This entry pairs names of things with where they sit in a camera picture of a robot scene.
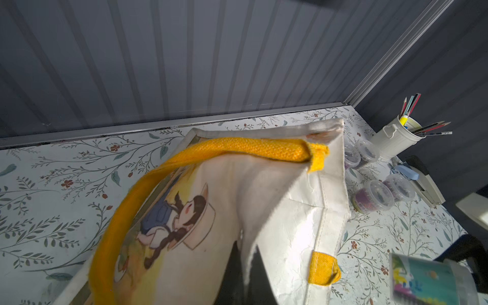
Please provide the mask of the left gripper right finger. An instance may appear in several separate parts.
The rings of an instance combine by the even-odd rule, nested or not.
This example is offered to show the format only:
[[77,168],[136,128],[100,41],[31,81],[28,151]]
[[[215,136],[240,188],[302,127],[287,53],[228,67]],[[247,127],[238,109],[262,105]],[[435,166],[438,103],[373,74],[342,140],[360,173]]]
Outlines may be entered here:
[[247,304],[277,305],[266,268],[258,248],[253,256],[247,291]]

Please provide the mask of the white canvas tote bag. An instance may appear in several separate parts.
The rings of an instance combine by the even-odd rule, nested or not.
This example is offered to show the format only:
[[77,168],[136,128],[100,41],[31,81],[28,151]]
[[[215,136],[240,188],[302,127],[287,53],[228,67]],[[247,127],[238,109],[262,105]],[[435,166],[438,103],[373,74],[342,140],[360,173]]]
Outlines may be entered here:
[[244,302],[259,249],[277,304],[328,304],[350,217],[344,121],[192,129],[115,210],[56,304],[214,304],[233,244]]

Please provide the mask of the clear lid seed jar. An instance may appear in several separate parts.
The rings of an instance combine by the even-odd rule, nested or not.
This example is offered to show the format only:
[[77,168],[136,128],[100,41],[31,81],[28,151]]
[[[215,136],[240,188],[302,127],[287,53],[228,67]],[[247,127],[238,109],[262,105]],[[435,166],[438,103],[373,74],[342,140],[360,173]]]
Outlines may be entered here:
[[379,180],[368,180],[352,198],[353,207],[362,214],[389,210],[395,204],[390,189]]

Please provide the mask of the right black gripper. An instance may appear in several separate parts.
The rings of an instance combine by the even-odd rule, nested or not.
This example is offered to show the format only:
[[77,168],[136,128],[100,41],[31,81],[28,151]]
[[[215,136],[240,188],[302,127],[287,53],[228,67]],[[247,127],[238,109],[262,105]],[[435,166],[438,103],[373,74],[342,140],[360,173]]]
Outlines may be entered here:
[[477,292],[487,293],[487,250],[480,240],[473,235],[460,236],[435,261],[444,262],[446,259],[457,263],[467,260]]

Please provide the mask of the purple label seed jar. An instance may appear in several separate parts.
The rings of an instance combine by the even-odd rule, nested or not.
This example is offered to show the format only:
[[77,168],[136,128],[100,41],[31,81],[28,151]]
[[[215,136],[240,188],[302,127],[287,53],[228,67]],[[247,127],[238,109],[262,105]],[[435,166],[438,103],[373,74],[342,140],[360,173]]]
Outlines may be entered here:
[[344,145],[344,168],[354,169],[360,164],[361,155],[357,148],[349,143]]

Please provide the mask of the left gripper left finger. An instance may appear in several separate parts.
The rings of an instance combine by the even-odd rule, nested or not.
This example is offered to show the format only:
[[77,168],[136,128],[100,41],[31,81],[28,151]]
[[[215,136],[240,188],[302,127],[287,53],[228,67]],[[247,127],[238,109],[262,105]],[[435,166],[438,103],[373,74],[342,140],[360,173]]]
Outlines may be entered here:
[[244,287],[240,250],[235,242],[214,304],[241,305],[243,302]]

